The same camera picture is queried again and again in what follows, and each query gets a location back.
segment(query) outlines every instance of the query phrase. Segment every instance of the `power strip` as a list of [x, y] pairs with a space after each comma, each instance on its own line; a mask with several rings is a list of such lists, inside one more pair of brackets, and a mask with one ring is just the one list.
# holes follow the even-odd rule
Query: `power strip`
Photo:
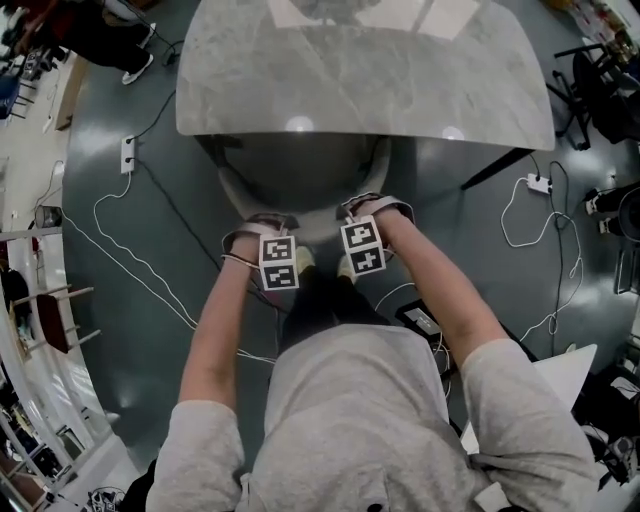
[[129, 174], [135, 169], [136, 139], [129, 135], [122, 139], [122, 151], [120, 155], [120, 172]]
[[549, 184], [549, 180], [547, 178], [543, 178], [537, 174], [529, 174], [527, 176], [527, 187], [529, 187], [529, 190], [547, 195], [550, 195], [551, 190], [553, 189], [553, 186]]

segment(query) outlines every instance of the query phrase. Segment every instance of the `black cable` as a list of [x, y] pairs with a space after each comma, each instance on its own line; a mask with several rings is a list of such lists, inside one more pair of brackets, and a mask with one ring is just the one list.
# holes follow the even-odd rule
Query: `black cable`
[[[182, 53], [176, 52], [176, 46], [179, 45], [179, 44], [184, 44], [184, 39], [181, 39], [180, 41], [176, 41], [175, 43], [171, 43], [171, 45], [168, 46], [167, 49], [162, 54], [162, 65], [165, 68], [167, 66], [173, 64], [175, 62], [175, 60], [178, 57], [180, 57], [180, 55], [182, 55]], [[169, 57], [167, 57], [167, 53], [169, 52], [169, 50], [171, 50], [171, 55], [169, 55]]]
[[[536, 170], [538, 172], [538, 175], [540, 175], [540, 167], [538, 166], [538, 162], [536, 161], [535, 157], [530, 154], [529, 155], [531, 157], [531, 159], [533, 160], [533, 163], [536, 166]], [[566, 188], [565, 188], [565, 193], [564, 193], [564, 213], [565, 215], [567, 215], [568, 210], [569, 210], [569, 175], [567, 174], [567, 171], [565, 170], [565, 168], [562, 166], [562, 164], [560, 162], [558, 162], [557, 160], [554, 160], [553, 162], [551, 162], [549, 164], [549, 185], [551, 187], [550, 191], [549, 191], [549, 200], [551, 202], [551, 208], [554, 212], [557, 212], [558, 210], [556, 210], [556, 205], [553, 201], [553, 174], [552, 174], [552, 169], [553, 169], [553, 165], [557, 165], [558, 167], [560, 167], [560, 169], [562, 170], [565, 179], [566, 179]], [[558, 219], [558, 215], [554, 215], [553, 217], [553, 226], [556, 230], [556, 234], [558, 235], [558, 250], [560, 251], [560, 274], [558, 276], [558, 286], [556, 289], [556, 305], [554, 308], [554, 313], [553, 316], [550, 318], [550, 323], [549, 323], [549, 328], [551, 331], [551, 357], [556, 355], [556, 331], [558, 330], [558, 311], [560, 309], [560, 295], [561, 295], [561, 291], [562, 291], [562, 281], [564, 279], [564, 247], [562, 246], [562, 231], [567, 227], [568, 224], [570, 224], [571, 221], [567, 220], [566, 223], [564, 224], [564, 226], [560, 226], [559, 223], [559, 219]]]
[[[565, 188], [564, 190], [564, 211], [563, 213], [565, 215], [569, 214], [569, 175], [567, 174], [567, 171], [565, 170], [565, 168], [562, 166], [562, 164], [560, 162], [558, 162], [557, 160], [552, 161], [549, 164], [549, 184], [553, 183], [553, 177], [552, 177], [552, 173], [551, 173], [551, 169], [553, 165], [557, 165], [560, 170], [562, 171], [562, 173], [564, 174], [564, 179], [567, 182], [567, 188]], [[578, 205], [576, 206], [576, 208], [578, 208], [580, 205], [582, 204], [582, 201], [580, 201], [578, 203]], [[564, 223], [564, 225], [562, 227], [560, 227], [560, 231], [564, 231], [565, 228], [571, 224], [571, 221], [569, 219], [565, 219], [566, 222]]]
[[531, 153], [529, 153], [529, 156], [531, 157], [531, 160], [533, 160], [533, 164], [536, 166], [536, 176], [538, 177], [538, 181], [540, 181], [542, 175], [540, 174], [540, 167], [538, 167], [538, 162], [536, 162], [536, 159]]
[[[171, 198], [171, 196], [169, 195], [169, 193], [166, 191], [166, 189], [162, 186], [162, 184], [160, 183], [160, 181], [158, 180], [158, 177], [155, 175], [155, 173], [149, 168], [149, 166], [147, 164], [145, 164], [142, 160], [135, 158], [134, 159], [136, 162], [138, 162], [149, 174], [149, 177], [151, 178], [151, 181], [153, 182], [153, 184], [158, 188], [158, 190], [160, 190], [160, 192], [162, 193], [162, 195], [164, 195], [165, 199], [167, 200], [167, 202], [169, 203], [169, 206], [171, 207], [171, 209], [173, 210], [173, 212], [178, 216], [178, 218], [180, 219], [180, 221], [182, 222], [182, 224], [184, 225], [185, 229], [189, 232], [189, 234], [196, 240], [196, 242], [198, 243], [198, 245], [200, 246], [200, 248], [202, 249], [202, 251], [206, 254], [206, 256], [211, 260], [211, 262], [215, 265], [215, 267], [218, 269], [218, 272], [220, 272], [222, 270], [222, 267], [220, 266], [220, 263], [218, 262], [218, 260], [213, 256], [213, 254], [211, 254], [211, 252], [209, 251], [209, 249], [207, 249], [206, 245], [204, 244], [204, 242], [202, 241], [202, 239], [196, 234], [196, 232], [193, 230], [193, 228], [191, 227], [191, 225], [189, 224], [189, 222], [187, 221], [187, 219], [185, 219], [184, 215], [182, 215], [182, 213], [180, 213], [180, 210], [178, 210], [178, 207], [176, 206], [175, 202], [173, 201], [173, 199]], [[260, 289], [258, 283], [255, 281], [255, 279], [251, 278], [251, 283], [256, 287], [256, 291], [253, 290], [249, 290], [249, 294], [253, 295], [256, 299], [258, 299], [260, 302], [262, 302], [263, 304], [267, 305], [267, 306], [271, 306], [272, 308], [277, 309], [279, 312], [281, 313], [287, 313], [287, 311], [285, 309], [282, 309], [280, 306], [278, 306], [277, 304], [274, 304], [273, 302], [271, 302], [268, 297], [264, 294], [264, 292]]]
[[[164, 53], [162, 54], [162, 58], [163, 58], [163, 66], [165, 66], [165, 67], [166, 67], [167, 65], [172, 64], [172, 63], [173, 63], [173, 61], [175, 61], [175, 59], [176, 59], [176, 58], [180, 57], [180, 54], [179, 54], [179, 53], [177, 53], [177, 52], [176, 52], [176, 50], [175, 50], [175, 45], [177, 45], [177, 44], [179, 44], [179, 43], [183, 43], [183, 42], [184, 42], [184, 40], [182, 40], [182, 41], [176, 41], [175, 43], [170, 43], [170, 42], [169, 42], [169, 41], [167, 41], [164, 37], [162, 37], [162, 36], [160, 35], [160, 33], [159, 33], [156, 29], [152, 28], [152, 27], [151, 27], [151, 24], [150, 24], [147, 20], [145, 20], [142, 16], [140, 16], [140, 14], [138, 14], [138, 11], [137, 11], [136, 9], [134, 9], [133, 7], [131, 7], [131, 6], [128, 4], [128, 2], [123, 1], [123, 0], [118, 0], [118, 1], [119, 1], [122, 5], [124, 5], [127, 9], [129, 9], [129, 10], [130, 10], [134, 15], [135, 15], [135, 17], [136, 17], [136, 18], [138, 18], [138, 20], [140, 20], [140, 22], [141, 22], [143, 25], [146, 25], [146, 26], [149, 28], [149, 30], [153, 30], [153, 35], [157, 36], [157, 37], [158, 37], [158, 39], [160, 39], [160, 41], [162, 41], [164, 44], [166, 44], [166, 45], [167, 45], [167, 49], [166, 49], [166, 50], [164, 51]], [[171, 50], [171, 51], [172, 51], [172, 55], [169, 57], [169, 59], [167, 59], [167, 61], [166, 61], [166, 63], [165, 63], [164, 58], [165, 58], [165, 55], [167, 54], [167, 52], [168, 52], [169, 50]]]
[[[549, 194], [549, 199], [551, 200], [551, 208], [553, 208], [553, 211], [555, 212], [556, 207], [553, 204], [553, 190]], [[556, 355], [556, 331], [558, 330], [558, 310], [560, 309], [560, 292], [562, 290], [562, 280], [564, 278], [564, 250], [562, 247], [562, 230], [560, 229], [560, 226], [558, 224], [557, 215], [554, 218], [553, 225], [556, 228], [556, 233], [558, 234], [558, 249], [560, 251], [560, 274], [558, 276], [558, 288], [556, 290], [556, 306], [554, 309], [554, 314], [550, 319], [551, 322], [549, 324], [550, 330], [551, 330], [551, 357]]]
[[142, 137], [143, 135], [145, 135], [147, 132], [149, 132], [149, 130], [151, 130], [156, 124], [158, 124], [158, 121], [160, 120], [160, 117], [162, 116], [162, 113], [165, 111], [165, 109], [167, 108], [167, 105], [169, 104], [169, 102], [171, 101], [171, 98], [173, 98], [176, 95], [176, 90], [174, 89], [173, 92], [171, 94], [169, 94], [169, 97], [166, 99], [166, 101], [164, 102], [164, 105], [162, 105], [162, 108], [160, 109], [160, 112], [158, 112], [158, 115], [156, 116], [156, 118], [154, 119], [153, 123], [151, 123], [147, 128], [145, 128], [144, 130], [142, 130], [138, 135], [134, 135], [133, 137], [131, 137], [130, 139], [127, 139], [127, 143], [139, 139], [140, 137]]

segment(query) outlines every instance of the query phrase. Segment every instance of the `chair leg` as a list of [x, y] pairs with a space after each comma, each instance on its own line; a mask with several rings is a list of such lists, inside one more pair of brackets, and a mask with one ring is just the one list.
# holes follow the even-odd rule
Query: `chair leg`
[[93, 286], [90, 286], [89, 288], [83, 288], [82, 290], [78, 290], [76, 292], [65, 293], [64, 295], [59, 295], [58, 297], [56, 297], [56, 299], [58, 299], [58, 300], [72, 299], [73, 297], [78, 297], [80, 295], [84, 295], [85, 293], [90, 293], [93, 290], [94, 290]]
[[20, 304], [24, 304], [25, 302], [29, 302], [30, 300], [35, 299], [36, 297], [38, 297], [38, 295], [51, 295], [52, 293], [61, 292], [63, 290], [68, 290], [69, 288], [71, 288], [70, 284], [66, 284], [64, 286], [59, 286], [58, 288], [52, 288], [51, 290], [47, 290], [45, 292], [42, 292], [41, 294], [38, 293], [36, 295], [29, 295], [28, 297], [24, 297], [22, 299], [14, 300], [13, 301], [13, 305], [14, 306], [19, 306]]
[[553, 85], [547, 84], [547, 89], [549, 89], [553, 94], [555, 94], [558, 98], [564, 101], [567, 105], [571, 105], [574, 103], [574, 101], [569, 96], [561, 92], [559, 89], [557, 89]]
[[85, 341], [89, 341], [90, 339], [95, 338], [100, 334], [102, 334], [102, 331], [100, 329], [98, 329], [97, 331], [93, 331], [91, 334], [87, 334], [84, 338], [80, 338], [77, 343], [74, 343], [73, 345], [69, 345], [69, 349], [79, 347]]
[[31, 345], [30, 347], [27, 348], [27, 354], [31, 354], [32, 352], [35, 352], [36, 350], [44, 347], [47, 344], [47, 341], [39, 341], [38, 343], [36, 343], [35, 345]]
[[590, 50], [606, 51], [604, 46], [602, 46], [601, 44], [591, 44], [588, 46], [581, 46], [580, 48], [574, 48], [573, 50], [567, 50], [565, 52], [556, 53], [554, 57], [557, 59], [559, 57], [566, 57], [567, 55], [573, 55], [574, 53], [588, 52]]

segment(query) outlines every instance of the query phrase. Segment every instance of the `marble table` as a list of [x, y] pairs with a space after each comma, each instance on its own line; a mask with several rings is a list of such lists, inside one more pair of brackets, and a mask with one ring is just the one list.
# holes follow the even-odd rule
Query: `marble table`
[[176, 119], [184, 135], [363, 133], [516, 148], [489, 175], [555, 145], [524, 30], [482, 0], [203, 0], [182, 51]]

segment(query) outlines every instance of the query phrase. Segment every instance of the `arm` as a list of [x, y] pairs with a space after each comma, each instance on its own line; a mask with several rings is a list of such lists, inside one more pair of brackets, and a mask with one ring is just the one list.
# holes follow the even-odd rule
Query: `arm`
[[[258, 240], [236, 240], [234, 254], [256, 261]], [[236, 351], [251, 269], [225, 261], [202, 310], [182, 374], [178, 405], [156, 464], [147, 510], [235, 510], [244, 452], [234, 413]]]
[[[233, 253], [256, 261], [258, 240], [239, 238]], [[179, 402], [209, 400], [235, 410], [236, 352], [250, 275], [251, 269], [246, 265], [225, 261], [191, 341]]]
[[508, 338], [471, 281], [409, 219], [388, 209], [376, 223], [437, 318], [458, 367], [481, 345]]
[[472, 456], [510, 503], [534, 512], [588, 510], [597, 490], [580, 427], [464, 274], [395, 210], [376, 215], [409, 268], [460, 368], [480, 445]]
[[40, 25], [47, 21], [51, 13], [58, 7], [60, 0], [49, 0], [49, 5], [47, 8], [42, 11], [33, 21], [27, 24], [25, 33], [20, 38], [20, 41], [15, 46], [15, 52], [18, 54], [26, 54], [31, 47], [31, 39], [33, 38], [33, 34], [35, 34], [36, 30]]

